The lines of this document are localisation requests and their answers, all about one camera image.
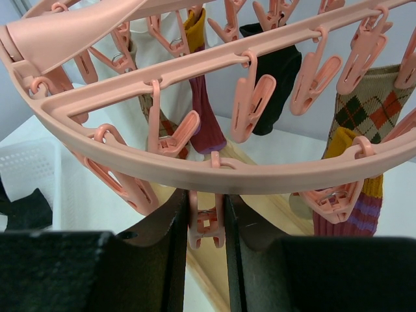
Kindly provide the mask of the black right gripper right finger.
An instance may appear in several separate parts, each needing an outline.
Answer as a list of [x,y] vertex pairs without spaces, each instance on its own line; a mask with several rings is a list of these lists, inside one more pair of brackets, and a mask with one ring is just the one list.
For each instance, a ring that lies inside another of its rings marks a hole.
[[318,311],[415,310],[414,239],[310,238],[307,264]]

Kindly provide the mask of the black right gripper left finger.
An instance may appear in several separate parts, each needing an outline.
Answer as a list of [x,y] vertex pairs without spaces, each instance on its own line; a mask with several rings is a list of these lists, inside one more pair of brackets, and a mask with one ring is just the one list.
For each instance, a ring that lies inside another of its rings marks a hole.
[[181,311],[189,194],[119,234],[1,235],[2,311]]

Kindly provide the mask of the black sock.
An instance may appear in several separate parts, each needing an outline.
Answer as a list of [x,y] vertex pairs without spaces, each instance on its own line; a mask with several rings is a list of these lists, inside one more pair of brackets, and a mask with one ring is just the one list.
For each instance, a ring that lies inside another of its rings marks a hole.
[[295,45],[257,58],[256,79],[259,80],[266,74],[271,75],[276,80],[276,87],[253,129],[253,134],[265,136],[272,132],[273,126],[280,118],[286,100],[293,90],[301,64],[302,54]]
[[26,197],[11,201],[2,181],[1,216],[7,217],[5,231],[44,229],[53,223],[53,210],[39,188]]

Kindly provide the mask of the white plastic basket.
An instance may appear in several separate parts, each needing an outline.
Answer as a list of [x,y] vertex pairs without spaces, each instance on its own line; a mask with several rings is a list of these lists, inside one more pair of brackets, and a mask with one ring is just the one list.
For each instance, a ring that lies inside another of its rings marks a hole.
[[41,139],[1,148],[1,181],[13,202],[40,189],[53,210],[54,231],[117,232],[159,205],[147,181],[112,171],[56,140]]

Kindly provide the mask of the beige argyle sock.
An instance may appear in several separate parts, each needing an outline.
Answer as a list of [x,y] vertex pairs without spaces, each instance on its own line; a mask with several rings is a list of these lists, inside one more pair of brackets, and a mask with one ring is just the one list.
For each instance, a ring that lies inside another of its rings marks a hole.
[[[149,121],[149,115],[150,115],[150,108],[153,105],[153,98],[150,94],[141,94],[138,96],[138,100],[140,103],[140,107],[142,109],[142,113],[146,119],[146,121]],[[178,125],[172,121],[170,121],[163,113],[163,111],[160,111],[159,114],[159,136],[160,137],[167,137],[172,136],[175,132],[175,130],[178,128]],[[187,143],[185,147],[179,152],[177,158],[180,159],[186,159],[190,152],[190,144]]]
[[373,144],[389,134],[415,89],[414,84],[409,88],[395,87],[399,69],[398,64],[371,68],[351,93],[336,94],[326,148],[339,127],[367,137]]

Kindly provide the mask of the pink round clip hanger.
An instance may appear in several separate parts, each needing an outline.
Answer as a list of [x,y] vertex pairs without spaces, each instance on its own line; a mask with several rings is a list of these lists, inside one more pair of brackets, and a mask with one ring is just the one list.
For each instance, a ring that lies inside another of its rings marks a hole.
[[[41,1],[1,27],[1,61],[39,121],[142,215],[152,183],[222,194],[297,192],[344,221],[364,181],[415,156],[415,114],[398,120],[415,83],[415,40],[368,103],[357,93],[403,1],[322,5],[285,24],[298,1],[272,8],[238,38],[205,45],[201,1]],[[352,145],[322,160],[254,165],[220,155],[228,139],[267,135],[285,105],[305,114],[331,82],[348,106]]]

